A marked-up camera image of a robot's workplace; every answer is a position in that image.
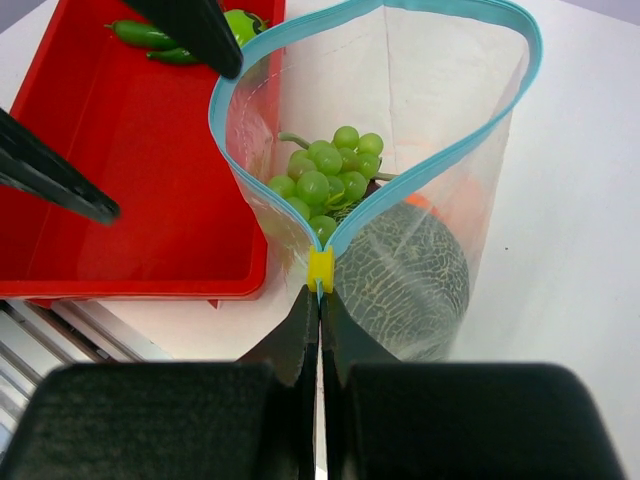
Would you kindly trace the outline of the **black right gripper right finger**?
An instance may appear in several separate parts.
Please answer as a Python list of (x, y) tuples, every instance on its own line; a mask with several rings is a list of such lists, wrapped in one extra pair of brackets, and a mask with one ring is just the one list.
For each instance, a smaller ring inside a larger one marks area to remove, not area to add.
[(585, 385), (549, 363), (402, 362), (320, 304), (332, 479), (621, 479)]

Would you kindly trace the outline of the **netted green cantaloupe melon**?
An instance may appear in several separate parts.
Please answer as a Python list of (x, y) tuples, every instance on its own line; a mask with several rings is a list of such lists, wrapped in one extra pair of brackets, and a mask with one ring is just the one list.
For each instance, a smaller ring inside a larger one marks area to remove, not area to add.
[(400, 202), (337, 259), (335, 289), (351, 318), (396, 358), (443, 361), (469, 304), (470, 275), (447, 226)]

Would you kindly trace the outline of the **green grape bunch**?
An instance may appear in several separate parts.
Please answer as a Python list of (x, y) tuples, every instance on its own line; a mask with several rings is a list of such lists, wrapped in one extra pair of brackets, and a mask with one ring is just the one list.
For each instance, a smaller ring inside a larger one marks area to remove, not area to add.
[(350, 125), (338, 127), (330, 140), (307, 141), (281, 131), (277, 139), (297, 146), (286, 170), (266, 186), (307, 222), (321, 245), (368, 195), (396, 176), (382, 171), (382, 137), (361, 134)]

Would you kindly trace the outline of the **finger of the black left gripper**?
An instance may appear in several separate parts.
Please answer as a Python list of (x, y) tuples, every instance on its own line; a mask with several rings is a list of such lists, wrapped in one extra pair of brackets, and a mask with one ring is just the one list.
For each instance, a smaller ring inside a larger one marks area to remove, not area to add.
[(136, 13), (225, 79), (236, 79), (243, 54), (217, 1), (125, 0)]
[(110, 225), (119, 205), (6, 111), (1, 112), (1, 183)]

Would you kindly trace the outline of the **clear zip top bag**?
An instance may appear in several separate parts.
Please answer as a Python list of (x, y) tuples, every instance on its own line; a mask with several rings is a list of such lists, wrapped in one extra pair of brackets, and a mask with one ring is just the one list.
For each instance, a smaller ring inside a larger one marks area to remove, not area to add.
[(346, 1), (251, 40), (241, 76), (214, 88), (209, 126), (266, 237), (282, 303), (320, 242), (266, 186), (294, 151), (279, 132), (329, 140), (350, 125), (384, 141), (382, 171), (396, 177), (339, 223), (335, 265), (366, 224), (418, 193), (462, 248), (471, 296), (511, 113), (541, 56), (536, 21), (509, 1)]

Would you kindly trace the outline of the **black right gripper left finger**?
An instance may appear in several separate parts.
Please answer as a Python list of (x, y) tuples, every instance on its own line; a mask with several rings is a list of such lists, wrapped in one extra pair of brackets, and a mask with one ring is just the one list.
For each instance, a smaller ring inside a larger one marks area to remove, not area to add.
[(5, 479), (311, 479), (317, 296), (234, 362), (76, 364), (36, 388)]

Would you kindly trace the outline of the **orange fruit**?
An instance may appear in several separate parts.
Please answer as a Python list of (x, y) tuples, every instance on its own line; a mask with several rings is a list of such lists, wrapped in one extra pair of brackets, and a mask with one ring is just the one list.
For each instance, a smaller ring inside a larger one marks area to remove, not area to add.
[(426, 212), (429, 212), (431, 215), (434, 215), (436, 217), (440, 216), (439, 210), (426, 197), (424, 197), (421, 194), (413, 193), (405, 198), (405, 202), (407, 204), (421, 208)]

